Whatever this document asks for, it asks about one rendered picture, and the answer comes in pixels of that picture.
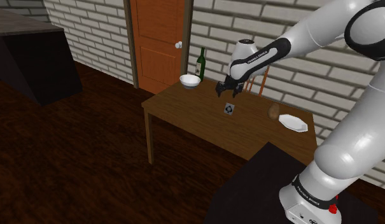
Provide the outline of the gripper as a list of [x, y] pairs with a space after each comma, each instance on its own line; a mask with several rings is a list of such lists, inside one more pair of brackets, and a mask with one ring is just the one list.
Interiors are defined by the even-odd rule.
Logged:
[[232, 97], [235, 97], [237, 94], [241, 93], [244, 89], [244, 83], [239, 82], [238, 80], [233, 79], [231, 75], [227, 75], [224, 82], [217, 82], [215, 91], [220, 97], [221, 93], [225, 90], [233, 90]]

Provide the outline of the orange wooden chair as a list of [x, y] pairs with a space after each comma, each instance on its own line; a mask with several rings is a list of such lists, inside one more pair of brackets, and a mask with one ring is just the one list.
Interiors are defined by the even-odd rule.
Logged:
[[[266, 79], [267, 79], [267, 75], [268, 75], [269, 69], [270, 69], [270, 66], [267, 66], [267, 69], [266, 69], [266, 71], [263, 74], [263, 79], [262, 79], [262, 82], [261, 82], [261, 85], [260, 85], [260, 91], [258, 93], [258, 96], [260, 96], [260, 97], [262, 96], [263, 88], [265, 86], [265, 82], [266, 82]], [[255, 78], [256, 77], [254, 76], [253, 78], [250, 78], [250, 79], [248, 79], [245, 82], [245, 86], [244, 86], [244, 91], [245, 92], [248, 92], [248, 93], [251, 92], [251, 89], [252, 89], [253, 84], [255, 82]]]

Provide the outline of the green glass bottle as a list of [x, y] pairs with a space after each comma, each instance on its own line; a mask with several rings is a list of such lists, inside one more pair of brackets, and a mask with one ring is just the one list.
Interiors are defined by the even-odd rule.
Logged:
[[196, 66], [195, 66], [195, 75], [200, 78], [201, 81], [204, 79], [204, 71], [206, 66], [206, 59], [204, 57], [205, 48], [202, 47], [200, 49], [200, 55], [197, 58]]

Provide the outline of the brown wooden table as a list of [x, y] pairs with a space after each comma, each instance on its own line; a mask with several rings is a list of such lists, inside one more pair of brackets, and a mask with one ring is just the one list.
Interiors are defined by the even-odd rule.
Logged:
[[[270, 142], [305, 165], [312, 161], [317, 147], [312, 113], [280, 104], [282, 114], [308, 124], [307, 132], [295, 132], [267, 116], [272, 100], [246, 92], [232, 97], [229, 90], [218, 97], [215, 86], [215, 82], [207, 80], [189, 90], [175, 83], [142, 103], [150, 163], [153, 116], [246, 160]], [[232, 115], [224, 113], [226, 103], [235, 106]]]

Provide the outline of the white bowl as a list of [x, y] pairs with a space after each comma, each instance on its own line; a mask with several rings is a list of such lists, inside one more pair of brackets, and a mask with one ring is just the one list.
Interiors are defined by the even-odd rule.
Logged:
[[192, 74], [184, 74], [179, 77], [179, 80], [182, 86], [184, 86], [187, 89], [194, 89], [200, 83], [200, 78]]

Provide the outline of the brown potato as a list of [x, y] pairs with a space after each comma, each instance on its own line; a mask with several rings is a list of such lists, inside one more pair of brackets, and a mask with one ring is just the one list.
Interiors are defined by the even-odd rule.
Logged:
[[278, 120], [280, 115], [280, 107], [278, 103], [272, 103], [267, 111], [267, 116], [271, 120]]

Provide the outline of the white octagonal plate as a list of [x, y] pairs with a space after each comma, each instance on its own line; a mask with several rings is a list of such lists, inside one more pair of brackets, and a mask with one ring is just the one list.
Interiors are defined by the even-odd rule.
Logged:
[[307, 132], [308, 124], [298, 117], [289, 114], [279, 115], [279, 122], [282, 123], [287, 129], [295, 132]]

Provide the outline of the orange wooden door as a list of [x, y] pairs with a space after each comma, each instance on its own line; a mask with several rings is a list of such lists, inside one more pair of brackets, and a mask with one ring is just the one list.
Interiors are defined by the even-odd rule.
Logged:
[[123, 0], [133, 82], [157, 94], [187, 73], [193, 0]]

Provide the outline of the black robot stand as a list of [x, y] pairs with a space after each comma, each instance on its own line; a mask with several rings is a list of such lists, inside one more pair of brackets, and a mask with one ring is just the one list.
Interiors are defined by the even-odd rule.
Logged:
[[214, 195], [203, 224], [319, 224], [307, 211], [292, 220], [279, 200], [279, 191], [305, 165], [282, 149], [266, 143]]

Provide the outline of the dark cabinet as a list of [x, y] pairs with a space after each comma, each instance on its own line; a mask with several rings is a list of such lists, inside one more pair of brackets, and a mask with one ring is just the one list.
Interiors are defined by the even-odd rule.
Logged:
[[64, 29], [2, 9], [0, 81], [41, 106], [83, 90]]

